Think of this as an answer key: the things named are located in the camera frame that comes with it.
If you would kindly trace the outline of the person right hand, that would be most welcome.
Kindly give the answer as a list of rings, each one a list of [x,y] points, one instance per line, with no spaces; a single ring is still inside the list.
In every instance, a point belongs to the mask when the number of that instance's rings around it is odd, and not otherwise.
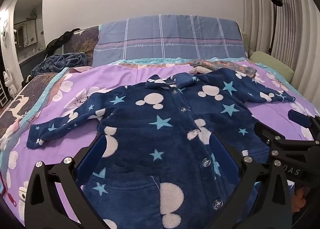
[[[306,205],[306,195],[310,192],[310,187],[301,187],[295,190],[291,198],[291,211],[299,212]]]

